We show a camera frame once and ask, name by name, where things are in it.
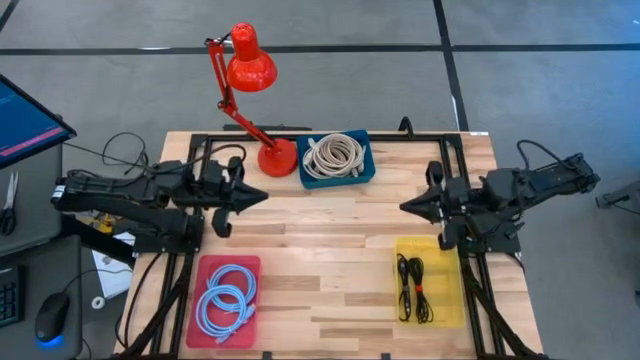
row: lamp base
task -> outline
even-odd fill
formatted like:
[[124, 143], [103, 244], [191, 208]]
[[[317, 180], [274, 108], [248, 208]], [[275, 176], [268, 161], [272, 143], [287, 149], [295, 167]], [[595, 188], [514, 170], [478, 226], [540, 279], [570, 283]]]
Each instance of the lamp base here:
[[260, 170], [269, 176], [287, 176], [298, 167], [296, 145], [285, 139], [274, 139], [274, 141], [276, 146], [273, 148], [266, 145], [260, 147], [258, 165]]

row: coiled light blue cable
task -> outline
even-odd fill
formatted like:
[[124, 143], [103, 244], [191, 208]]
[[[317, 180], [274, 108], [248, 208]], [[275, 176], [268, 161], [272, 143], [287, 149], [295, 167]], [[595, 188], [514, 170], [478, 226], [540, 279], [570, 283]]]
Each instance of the coiled light blue cable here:
[[[247, 294], [243, 294], [237, 286], [218, 285], [220, 279], [227, 273], [239, 271], [247, 277]], [[220, 299], [220, 295], [227, 294], [236, 298], [237, 302], [231, 304]], [[225, 265], [207, 280], [207, 291], [202, 294], [196, 306], [196, 323], [202, 332], [215, 337], [218, 344], [224, 342], [235, 333], [255, 313], [255, 305], [247, 306], [256, 294], [256, 278], [247, 268], [239, 265]], [[231, 326], [218, 326], [213, 323], [207, 314], [207, 305], [213, 302], [218, 308], [227, 312], [237, 312], [238, 318]]]

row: gray carpet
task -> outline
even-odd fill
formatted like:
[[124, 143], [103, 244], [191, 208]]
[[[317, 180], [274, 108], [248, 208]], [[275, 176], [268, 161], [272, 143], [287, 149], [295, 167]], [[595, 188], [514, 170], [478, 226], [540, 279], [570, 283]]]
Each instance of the gray carpet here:
[[[640, 4], [632, 0], [446, 0], [444, 8], [454, 45], [640, 42]], [[21, 0], [0, 49], [196, 47], [242, 20], [256, 25], [263, 45], [440, 42], [431, 1]], [[274, 59], [274, 87], [238, 96], [256, 123], [394, 129], [408, 115], [419, 130], [457, 128], [441, 53]], [[597, 209], [593, 198], [640, 179], [640, 52], [457, 53], [455, 61], [469, 127], [491, 133], [499, 165], [520, 166], [515, 143], [530, 138], [561, 157], [583, 152], [602, 177], [594, 194], [554, 199], [525, 215], [526, 277], [545, 351], [636, 359], [640, 223]], [[78, 130], [77, 144], [96, 149], [134, 131], [157, 160], [167, 131], [230, 123], [216, 109], [206, 55], [3, 56], [0, 72], [62, 114]], [[114, 155], [132, 158], [138, 149], [122, 139]], [[534, 165], [550, 162], [528, 152]], [[71, 149], [64, 165], [119, 174]], [[91, 266], [88, 254], [84, 260]], [[92, 310], [99, 286], [90, 276], [83, 284], [85, 338], [94, 357], [106, 356], [124, 299]]]

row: coiled white cable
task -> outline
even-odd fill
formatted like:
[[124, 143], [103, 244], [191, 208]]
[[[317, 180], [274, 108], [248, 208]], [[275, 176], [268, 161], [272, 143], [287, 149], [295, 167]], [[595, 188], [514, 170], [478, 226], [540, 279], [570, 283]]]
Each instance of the coiled white cable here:
[[304, 153], [302, 165], [313, 178], [331, 179], [357, 177], [364, 171], [366, 146], [344, 134], [329, 134], [317, 143], [309, 138], [309, 150]]

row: paper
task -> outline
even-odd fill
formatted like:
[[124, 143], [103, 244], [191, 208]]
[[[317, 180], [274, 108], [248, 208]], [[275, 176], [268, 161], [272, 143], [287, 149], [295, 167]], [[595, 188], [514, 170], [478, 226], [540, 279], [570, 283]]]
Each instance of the paper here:
[[[135, 237], [128, 232], [114, 235], [114, 238], [126, 242], [129, 245], [133, 245]], [[107, 255], [93, 251], [93, 260], [96, 263], [96, 269], [107, 271], [122, 271], [130, 269], [125, 263], [114, 260]], [[102, 286], [102, 294], [106, 299], [111, 299], [114, 296], [121, 294], [129, 289], [131, 286], [131, 279], [133, 274], [129, 271], [122, 271], [118, 274], [110, 274], [104, 271], [98, 271], [98, 277], [100, 279], [100, 286]]]

